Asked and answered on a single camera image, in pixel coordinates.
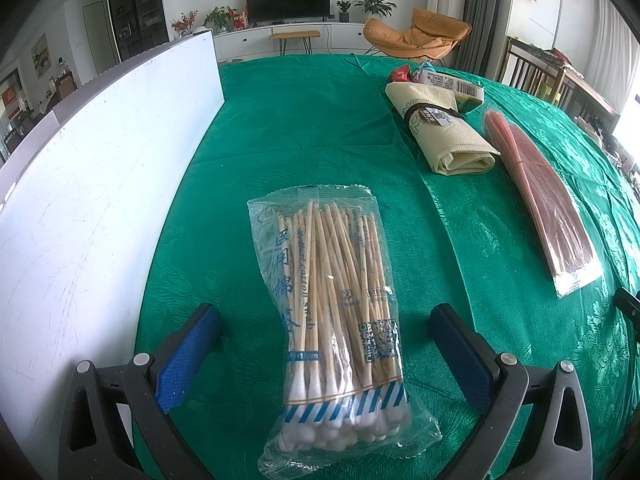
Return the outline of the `pink plastic bag bundle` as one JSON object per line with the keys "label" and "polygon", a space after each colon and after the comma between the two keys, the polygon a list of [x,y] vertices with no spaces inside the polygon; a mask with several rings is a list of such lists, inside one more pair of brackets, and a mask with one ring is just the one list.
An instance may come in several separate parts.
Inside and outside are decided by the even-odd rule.
{"label": "pink plastic bag bundle", "polygon": [[485,131],[533,219],[562,298],[602,276],[602,266],[574,198],[535,143],[503,114],[488,110]]}

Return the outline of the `cotton swab bag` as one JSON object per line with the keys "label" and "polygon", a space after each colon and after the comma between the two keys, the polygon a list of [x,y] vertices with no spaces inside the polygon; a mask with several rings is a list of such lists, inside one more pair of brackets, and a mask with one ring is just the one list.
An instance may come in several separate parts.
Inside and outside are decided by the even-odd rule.
{"label": "cotton swab bag", "polygon": [[247,208],[286,335],[282,408],[260,472],[298,479],[374,452],[423,453],[442,434],[408,391],[375,196],[362,185],[292,186]]}

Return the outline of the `beige cloth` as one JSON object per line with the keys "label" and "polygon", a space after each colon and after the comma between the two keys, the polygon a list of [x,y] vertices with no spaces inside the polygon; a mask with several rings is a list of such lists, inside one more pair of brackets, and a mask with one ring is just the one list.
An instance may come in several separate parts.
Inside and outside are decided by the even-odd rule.
{"label": "beige cloth", "polygon": [[385,93],[435,174],[484,174],[494,168],[500,153],[464,120],[454,92],[394,81]]}

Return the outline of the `red teal packaged item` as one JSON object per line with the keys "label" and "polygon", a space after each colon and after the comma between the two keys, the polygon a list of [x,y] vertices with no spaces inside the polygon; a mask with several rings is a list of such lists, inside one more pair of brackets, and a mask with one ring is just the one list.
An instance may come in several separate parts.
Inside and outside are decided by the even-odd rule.
{"label": "red teal packaged item", "polygon": [[436,72],[434,66],[427,60],[419,63],[415,68],[409,64],[401,65],[390,72],[389,82],[414,82],[426,84],[451,91],[456,98],[458,111],[469,113],[481,106],[485,101],[482,86],[445,73]]}

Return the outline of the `green tablecloth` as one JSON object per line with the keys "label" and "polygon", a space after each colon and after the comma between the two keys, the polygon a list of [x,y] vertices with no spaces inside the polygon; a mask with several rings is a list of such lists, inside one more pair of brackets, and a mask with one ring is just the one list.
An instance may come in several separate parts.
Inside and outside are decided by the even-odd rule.
{"label": "green tablecloth", "polygon": [[250,200],[289,186],[360,184],[378,200],[399,307],[408,389],[442,438],[410,460],[369,455],[322,479],[431,479],[476,413],[427,335],[451,304],[499,351],[547,367],[569,360],[585,396],[594,474],[604,478],[639,402],[634,329],[613,306],[639,287],[639,204],[605,154],[562,110],[485,81],[498,110],[536,143],[572,193],[600,280],[559,297],[509,174],[443,177],[428,166],[385,87],[392,58],[288,55],[221,67],[224,106],[171,205],[142,302],[136,347],[156,348],[203,302],[224,330],[171,416],[218,479],[256,479],[281,407],[285,332],[259,273]]}

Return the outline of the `wooden dining chair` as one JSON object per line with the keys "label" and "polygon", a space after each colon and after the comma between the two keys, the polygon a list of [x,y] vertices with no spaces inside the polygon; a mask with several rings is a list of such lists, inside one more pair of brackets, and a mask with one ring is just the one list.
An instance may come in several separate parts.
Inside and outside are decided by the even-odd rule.
{"label": "wooden dining chair", "polygon": [[550,104],[559,102],[565,63],[550,51],[518,38],[506,40],[498,81]]}

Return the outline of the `red flower plant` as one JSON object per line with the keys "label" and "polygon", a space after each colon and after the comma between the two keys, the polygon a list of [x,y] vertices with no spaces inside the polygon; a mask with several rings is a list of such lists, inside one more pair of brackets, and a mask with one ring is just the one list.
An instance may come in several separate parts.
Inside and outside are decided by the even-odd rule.
{"label": "red flower plant", "polygon": [[191,10],[187,14],[181,14],[178,20],[171,22],[171,28],[177,38],[190,35],[194,29],[194,23],[198,17],[198,10]]}

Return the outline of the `orange lounge chair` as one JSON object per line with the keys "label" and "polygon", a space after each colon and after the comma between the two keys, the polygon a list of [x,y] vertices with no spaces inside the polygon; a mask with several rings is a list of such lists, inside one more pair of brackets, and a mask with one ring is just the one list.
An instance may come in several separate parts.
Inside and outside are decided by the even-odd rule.
{"label": "orange lounge chair", "polygon": [[414,8],[411,24],[400,32],[377,18],[363,26],[363,37],[383,54],[409,61],[440,61],[472,32],[472,25],[444,14]]}

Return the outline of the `dark bookshelf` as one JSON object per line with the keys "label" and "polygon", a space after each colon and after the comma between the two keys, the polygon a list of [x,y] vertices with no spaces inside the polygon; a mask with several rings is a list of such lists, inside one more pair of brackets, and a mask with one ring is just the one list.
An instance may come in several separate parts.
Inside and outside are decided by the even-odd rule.
{"label": "dark bookshelf", "polygon": [[168,41],[163,0],[107,0],[119,59]]}

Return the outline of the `wooden bench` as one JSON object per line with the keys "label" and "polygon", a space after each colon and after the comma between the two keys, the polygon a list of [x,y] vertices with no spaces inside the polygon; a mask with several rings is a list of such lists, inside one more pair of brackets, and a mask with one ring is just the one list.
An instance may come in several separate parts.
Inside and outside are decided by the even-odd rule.
{"label": "wooden bench", "polygon": [[290,40],[302,40],[304,52],[311,54],[311,40],[320,37],[321,34],[318,30],[296,30],[295,32],[275,32],[269,36],[269,39],[271,41],[277,41],[280,55],[286,55],[286,48]]}

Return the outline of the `white tv cabinet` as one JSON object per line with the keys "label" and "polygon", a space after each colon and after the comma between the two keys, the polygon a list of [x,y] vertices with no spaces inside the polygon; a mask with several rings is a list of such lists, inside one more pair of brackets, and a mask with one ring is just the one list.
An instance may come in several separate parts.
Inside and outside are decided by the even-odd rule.
{"label": "white tv cabinet", "polygon": [[288,54],[366,53],[363,24],[317,22],[252,27],[214,37],[219,63]]}

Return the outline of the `grey curtain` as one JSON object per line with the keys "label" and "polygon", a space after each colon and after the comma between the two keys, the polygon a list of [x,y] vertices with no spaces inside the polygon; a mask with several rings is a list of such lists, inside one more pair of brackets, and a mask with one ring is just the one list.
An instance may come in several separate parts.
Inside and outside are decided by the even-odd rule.
{"label": "grey curtain", "polygon": [[454,68],[488,79],[495,77],[506,42],[511,0],[465,0],[463,21],[471,32],[459,46]]}

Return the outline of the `potted green plant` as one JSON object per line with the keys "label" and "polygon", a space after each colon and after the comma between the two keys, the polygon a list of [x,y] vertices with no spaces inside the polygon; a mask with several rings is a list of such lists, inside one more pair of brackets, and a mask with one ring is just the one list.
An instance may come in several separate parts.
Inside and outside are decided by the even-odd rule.
{"label": "potted green plant", "polygon": [[397,4],[390,0],[354,0],[352,4],[365,18],[389,18],[397,9]]}

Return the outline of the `small potted plant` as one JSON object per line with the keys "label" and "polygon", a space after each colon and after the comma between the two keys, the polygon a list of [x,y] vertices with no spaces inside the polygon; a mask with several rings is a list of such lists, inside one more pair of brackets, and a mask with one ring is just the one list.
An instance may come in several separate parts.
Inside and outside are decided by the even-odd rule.
{"label": "small potted plant", "polygon": [[337,0],[338,21],[340,23],[348,23],[350,21],[349,10],[352,3],[349,0]]}

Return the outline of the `black television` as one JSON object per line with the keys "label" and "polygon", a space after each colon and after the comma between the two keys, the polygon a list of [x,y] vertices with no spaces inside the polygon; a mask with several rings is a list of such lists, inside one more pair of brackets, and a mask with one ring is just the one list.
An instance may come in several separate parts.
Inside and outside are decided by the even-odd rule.
{"label": "black television", "polygon": [[330,0],[246,0],[246,7],[250,24],[330,15]]}

